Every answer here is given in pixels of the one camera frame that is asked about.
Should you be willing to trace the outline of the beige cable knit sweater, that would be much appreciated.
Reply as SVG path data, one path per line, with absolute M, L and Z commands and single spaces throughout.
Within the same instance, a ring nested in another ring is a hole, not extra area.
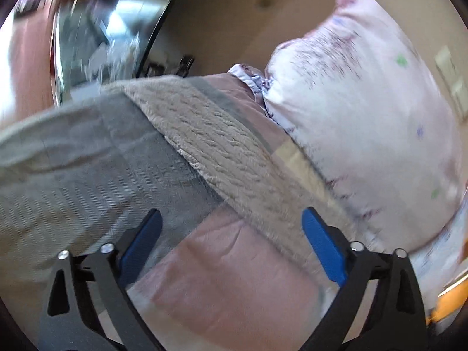
M 343 284 L 355 225 L 295 143 L 203 77 L 113 82 L 237 213 L 308 272 Z

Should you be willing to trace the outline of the pastel patchwork bed quilt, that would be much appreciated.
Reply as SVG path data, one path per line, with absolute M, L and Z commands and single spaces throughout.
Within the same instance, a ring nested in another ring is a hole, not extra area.
M 255 94 L 246 78 L 203 78 L 249 119 L 265 116 L 290 137 L 266 110 L 265 91 Z M 348 241 L 378 253 L 407 252 L 427 317 L 462 250 L 465 186 L 461 205 L 443 230 L 426 245 L 407 250 L 383 246 L 367 234 L 319 177 L 355 225 Z M 59 252 L 92 254 L 117 242 L 153 208 L 163 218 L 161 235 L 125 291 L 162 350 L 303 350 L 339 285 L 280 252 L 207 184 L 134 102 L 104 89 L 1 134 L 1 298 L 27 340 L 38 346 L 46 287 Z M 88 287 L 106 336 L 119 341 L 97 285 Z M 376 281 L 368 283 L 348 340 L 362 330 L 376 287 Z M 426 325 L 425 350 L 465 347 L 464 326 L 439 332 Z

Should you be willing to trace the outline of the round mirror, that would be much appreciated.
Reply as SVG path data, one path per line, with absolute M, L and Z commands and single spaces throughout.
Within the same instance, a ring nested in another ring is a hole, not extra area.
M 144 72 L 174 0 L 52 0 L 56 105 Z

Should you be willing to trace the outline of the wooden headboard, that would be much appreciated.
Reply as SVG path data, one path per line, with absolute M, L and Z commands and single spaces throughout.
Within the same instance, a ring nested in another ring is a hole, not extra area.
M 426 317 L 426 323 L 439 322 L 460 309 L 467 300 L 467 275 L 448 286 L 438 295 L 436 308 Z

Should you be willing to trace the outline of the white wall switch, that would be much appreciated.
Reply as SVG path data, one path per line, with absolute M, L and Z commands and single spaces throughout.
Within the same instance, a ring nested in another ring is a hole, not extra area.
M 450 92 L 455 110 L 461 121 L 467 120 L 468 92 L 467 84 L 452 59 L 448 46 L 443 46 L 435 56 L 436 67 Z

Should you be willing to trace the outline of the pink floral pillow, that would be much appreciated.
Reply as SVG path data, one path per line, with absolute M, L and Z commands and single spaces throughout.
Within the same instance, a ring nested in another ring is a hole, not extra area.
M 458 211 L 458 124 L 376 0 L 335 0 L 318 27 L 277 46 L 266 77 L 271 118 L 383 246 L 420 248 Z

